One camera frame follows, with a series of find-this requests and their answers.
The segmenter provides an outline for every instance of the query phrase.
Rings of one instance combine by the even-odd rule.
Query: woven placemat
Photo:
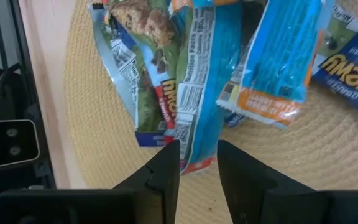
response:
[[[96,50],[87,3],[76,2],[71,22],[65,64],[67,122],[86,183],[111,188],[158,149],[137,145],[134,123]],[[358,1],[342,4],[358,16]],[[358,189],[357,111],[319,86],[312,84],[301,116],[288,130],[249,120],[225,129],[223,139],[315,189]],[[177,223],[230,222],[216,163],[181,179]]]

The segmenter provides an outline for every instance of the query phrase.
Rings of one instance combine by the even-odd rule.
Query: black cable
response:
[[[4,90],[3,90],[3,89],[4,89],[4,82],[5,82],[5,80],[6,80],[6,77],[7,77],[8,75],[13,74],[16,70],[18,70],[18,69],[20,69],[20,68],[21,68],[20,64],[19,64],[19,63],[16,63],[16,64],[10,66],[7,70],[5,70],[5,71],[1,74],[1,76],[0,76],[0,98],[3,96],[3,92],[4,92]]]

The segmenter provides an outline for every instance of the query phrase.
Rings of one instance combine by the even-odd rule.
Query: plastic packaging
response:
[[[185,41],[177,65],[175,138],[180,140],[182,174],[214,161],[226,114],[215,102],[239,62],[248,24],[243,6],[187,7],[180,12],[185,18]]]
[[[248,30],[247,33],[253,33],[255,32],[255,29],[251,29]],[[230,83],[236,83],[235,85],[231,85],[228,88],[234,87],[234,86],[239,86],[240,82],[241,82],[241,77],[242,77],[242,71],[244,70],[244,65],[246,63],[246,58],[248,55],[248,51],[250,49],[250,43],[252,42],[252,39],[249,39],[249,37],[245,37],[243,38],[243,43],[241,46],[241,56],[240,56],[240,62],[238,63],[238,65],[236,66],[236,68],[234,69],[232,75],[231,75],[231,79],[229,80]],[[224,123],[226,124],[227,127],[229,128],[234,128],[237,125],[241,124],[242,122],[244,122],[247,119],[247,117],[245,117],[244,115],[241,114],[237,114],[237,113],[233,113],[230,111],[227,111],[226,116],[224,117]]]
[[[169,5],[170,14],[174,14],[184,7],[213,7],[213,6],[222,6],[225,4],[232,4],[239,2],[238,0],[173,0]]]
[[[335,7],[318,50],[313,81],[321,83],[358,109],[358,19]]]
[[[333,0],[269,0],[249,50],[241,83],[229,82],[217,104],[284,128],[306,100],[313,52]]]
[[[127,31],[142,54],[145,69],[157,93],[167,124],[165,142],[173,140],[176,116],[176,67],[180,35],[174,17],[168,15],[164,0],[109,1],[105,3],[112,16]]]
[[[102,4],[90,4],[96,46],[126,110],[139,146],[163,146],[165,121],[140,49]]]

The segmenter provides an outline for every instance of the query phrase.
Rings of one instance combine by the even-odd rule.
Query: black device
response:
[[[0,223],[174,223],[179,152],[171,143],[111,190],[1,193]],[[358,191],[317,192],[226,141],[217,157],[235,224],[358,223]]]
[[[13,37],[13,47],[4,36]],[[7,55],[17,57],[9,61]],[[0,1],[0,57],[0,193],[55,189],[18,0]]]
[[[17,0],[7,0],[18,62],[0,26],[0,223],[174,223],[177,142],[111,190],[56,190]],[[221,183],[237,223],[358,223],[358,191],[317,192],[225,141]]]

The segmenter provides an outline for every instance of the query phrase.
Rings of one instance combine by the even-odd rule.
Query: chewy granola bar package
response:
[[[176,116],[176,67],[180,35],[164,0],[110,0],[104,3],[142,54],[167,124],[165,142],[173,140]]]
[[[163,146],[165,121],[142,53],[102,4],[89,5],[96,46],[126,110],[139,146]]]
[[[358,19],[340,7],[334,8],[312,79],[358,109]]]
[[[284,128],[306,100],[313,55],[334,0],[269,0],[254,35],[241,82],[229,82],[217,104]]]

